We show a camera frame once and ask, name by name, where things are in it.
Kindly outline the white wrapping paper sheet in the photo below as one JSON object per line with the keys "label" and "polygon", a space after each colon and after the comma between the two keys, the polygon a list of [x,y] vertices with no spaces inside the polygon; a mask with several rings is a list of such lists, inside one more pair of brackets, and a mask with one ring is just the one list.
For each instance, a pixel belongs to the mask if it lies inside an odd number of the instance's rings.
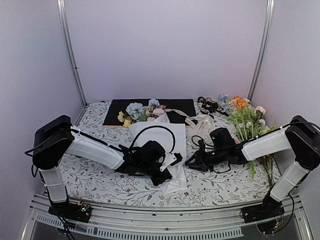
{"label": "white wrapping paper sheet", "polygon": [[135,147],[142,147],[148,141],[158,142],[165,150],[165,156],[170,153],[180,153],[182,161],[174,166],[168,166],[166,170],[172,175],[172,179],[158,185],[163,194],[184,191],[187,187],[187,179],[184,171],[184,163],[187,159],[186,125],[185,123],[171,123],[167,115],[157,118],[155,121],[137,122],[128,127],[130,133],[137,140]]}

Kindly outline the cream printed ribbon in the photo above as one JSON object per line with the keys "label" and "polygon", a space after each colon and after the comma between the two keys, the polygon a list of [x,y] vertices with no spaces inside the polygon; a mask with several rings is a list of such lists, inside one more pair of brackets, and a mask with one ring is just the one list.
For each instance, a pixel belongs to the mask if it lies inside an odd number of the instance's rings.
{"label": "cream printed ribbon", "polygon": [[166,113],[175,112],[180,116],[185,117],[185,123],[192,127],[192,132],[190,138],[193,136],[200,136],[205,140],[210,138],[210,132],[216,129],[214,123],[214,117],[210,114],[200,114],[197,116],[189,116],[181,110],[178,109],[165,109]]}

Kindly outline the bouquet of fake flowers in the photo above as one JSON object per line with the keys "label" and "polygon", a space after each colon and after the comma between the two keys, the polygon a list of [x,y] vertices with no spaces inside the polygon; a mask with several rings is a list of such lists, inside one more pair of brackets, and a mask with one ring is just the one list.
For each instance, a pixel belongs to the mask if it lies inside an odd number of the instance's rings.
{"label": "bouquet of fake flowers", "polygon": [[125,128],[138,122],[154,122],[165,115],[166,107],[155,98],[149,99],[147,105],[140,102],[131,102],[124,111],[118,112],[117,120]]}

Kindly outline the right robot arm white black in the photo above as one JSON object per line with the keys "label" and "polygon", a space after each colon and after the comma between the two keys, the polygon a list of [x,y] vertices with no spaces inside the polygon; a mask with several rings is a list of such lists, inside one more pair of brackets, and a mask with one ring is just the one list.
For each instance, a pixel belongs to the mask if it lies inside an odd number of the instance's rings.
{"label": "right robot arm white black", "polygon": [[222,162],[242,165],[278,152],[294,152],[293,163],[271,187],[258,208],[262,218],[274,214],[278,203],[320,164],[320,128],[300,115],[294,116],[284,126],[239,144],[224,127],[213,130],[209,135],[213,146],[206,146],[200,139],[196,143],[198,150],[185,162],[190,169],[212,172],[214,166]]}

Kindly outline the pile of fake flowers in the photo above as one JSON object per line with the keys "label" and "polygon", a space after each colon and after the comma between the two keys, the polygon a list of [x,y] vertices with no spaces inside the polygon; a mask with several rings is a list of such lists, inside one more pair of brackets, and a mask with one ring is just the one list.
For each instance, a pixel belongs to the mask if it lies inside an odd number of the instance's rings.
{"label": "pile of fake flowers", "polygon": [[266,110],[262,106],[252,106],[247,98],[235,96],[230,98],[226,94],[219,96],[219,107],[227,115],[227,120],[235,126],[234,134],[241,142],[261,137],[275,130],[277,126],[268,126]]}

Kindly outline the pile of ribbons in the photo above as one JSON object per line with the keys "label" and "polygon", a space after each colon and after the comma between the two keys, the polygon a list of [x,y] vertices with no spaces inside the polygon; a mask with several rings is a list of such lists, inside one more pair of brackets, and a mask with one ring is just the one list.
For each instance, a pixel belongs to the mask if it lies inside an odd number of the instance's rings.
{"label": "pile of ribbons", "polygon": [[227,114],[222,111],[222,109],[216,101],[210,101],[200,96],[197,99],[197,103],[199,104],[199,110],[202,114],[212,115],[213,113],[219,113],[223,116],[227,116]]}

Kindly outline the floral patterned tablecloth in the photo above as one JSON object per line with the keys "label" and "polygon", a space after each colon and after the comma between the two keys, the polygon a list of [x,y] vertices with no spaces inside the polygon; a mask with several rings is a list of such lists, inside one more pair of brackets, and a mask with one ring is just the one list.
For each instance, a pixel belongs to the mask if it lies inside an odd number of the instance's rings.
{"label": "floral patterned tablecloth", "polygon": [[86,201],[142,207],[210,207],[259,201],[270,185],[264,167],[221,163],[213,172],[185,168],[187,189],[164,194],[148,177],[129,176],[66,154],[60,161],[68,195]]}

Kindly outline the aluminium front rail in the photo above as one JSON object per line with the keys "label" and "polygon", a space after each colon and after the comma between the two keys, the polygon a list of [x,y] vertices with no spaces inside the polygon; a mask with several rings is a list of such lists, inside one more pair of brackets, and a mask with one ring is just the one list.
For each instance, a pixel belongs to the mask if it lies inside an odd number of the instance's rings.
{"label": "aluminium front rail", "polygon": [[23,240],[313,240],[299,196],[286,198],[284,214],[255,222],[240,216],[245,204],[204,207],[142,207],[92,203],[87,223],[74,222],[67,235],[49,199],[35,194]]}

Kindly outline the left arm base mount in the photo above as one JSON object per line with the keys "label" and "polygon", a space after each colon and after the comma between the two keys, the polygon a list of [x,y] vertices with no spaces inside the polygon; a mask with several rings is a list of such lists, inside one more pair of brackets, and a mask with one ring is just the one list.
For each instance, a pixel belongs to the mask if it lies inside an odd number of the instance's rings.
{"label": "left arm base mount", "polygon": [[71,203],[68,200],[61,203],[51,202],[48,213],[62,219],[88,223],[92,214],[92,206],[84,201],[78,203]]}

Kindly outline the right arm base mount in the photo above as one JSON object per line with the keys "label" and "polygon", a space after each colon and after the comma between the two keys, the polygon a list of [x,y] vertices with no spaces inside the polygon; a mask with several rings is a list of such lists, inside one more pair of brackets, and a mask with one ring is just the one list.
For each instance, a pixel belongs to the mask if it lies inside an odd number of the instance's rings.
{"label": "right arm base mount", "polygon": [[259,223],[258,230],[264,235],[273,235],[284,219],[284,208],[282,202],[274,200],[270,196],[266,196],[261,204],[243,207],[239,216],[245,223],[258,222],[273,218],[271,221]]}

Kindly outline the right aluminium frame post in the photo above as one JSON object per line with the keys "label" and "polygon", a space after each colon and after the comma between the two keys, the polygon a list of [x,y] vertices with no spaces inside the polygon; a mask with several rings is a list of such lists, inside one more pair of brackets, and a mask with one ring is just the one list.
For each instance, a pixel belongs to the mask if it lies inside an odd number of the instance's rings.
{"label": "right aluminium frame post", "polygon": [[251,81],[249,92],[247,95],[247,98],[250,101],[254,99],[254,95],[258,86],[261,70],[263,67],[263,62],[264,62],[265,53],[267,50],[270,31],[272,28],[274,8],[275,8],[275,0],[267,0],[260,47],[258,51],[256,65],[253,72],[252,81]]}

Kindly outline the aluminium frame post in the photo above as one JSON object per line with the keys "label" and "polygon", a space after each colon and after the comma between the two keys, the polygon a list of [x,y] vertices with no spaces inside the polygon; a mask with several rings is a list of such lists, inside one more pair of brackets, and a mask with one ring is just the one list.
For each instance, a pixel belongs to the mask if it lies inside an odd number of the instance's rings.
{"label": "aluminium frame post", "polygon": [[71,35],[70,35],[70,30],[68,25],[67,11],[66,11],[66,1],[57,0],[56,3],[57,3],[57,10],[58,10],[61,29],[62,29],[62,34],[63,34],[65,46],[66,46],[66,51],[67,51],[68,59],[70,62],[72,75],[75,81],[75,87],[76,87],[81,105],[85,108],[88,105],[88,103],[87,103],[87,99],[83,89],[83,85],[81,83],[78,66],[76,63],[76,58],[75,58],[75,54],[72,46]]}
{"label": "aluminium frame post", "polygon": [[270,31],[272,28],[274,8],[275,8],[275,0],[267,0],[260,47],[258,51],[256,65],[253,72],[252,81],[251,81],[249,92],[247,95],[247,98],[250,101],[254,99],[254,95],[258,86],[261,70],[263,67],[263,62],[264,62],[265,53],[267,50]]}

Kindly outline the left aluminium frame post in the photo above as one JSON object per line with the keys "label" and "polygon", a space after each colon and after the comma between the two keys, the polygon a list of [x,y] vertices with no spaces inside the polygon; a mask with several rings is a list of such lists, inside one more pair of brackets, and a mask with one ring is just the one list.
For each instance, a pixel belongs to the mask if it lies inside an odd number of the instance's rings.
{"label": "left aluminium frame post", "polygon": [[68,25],[67,11],[66,11],[66,1],[57,0],[56,3],[57,3],[57,10],[58,10],[61,29],[62,29],[62,34],[63,34],[65,46],[66,46],[66,51],[67,51],[68,59],[70,62],[72,75],[75,81],[75,87],[76,87],[81,105],[85,108],[88,105],[88,103],[87,103],[87,99],[83,89],[83,85],[81,83],[78,66],[76,63],[76,58],[75,58],[75,54],[72,46],[71,35],[70,35],[70,30]]}

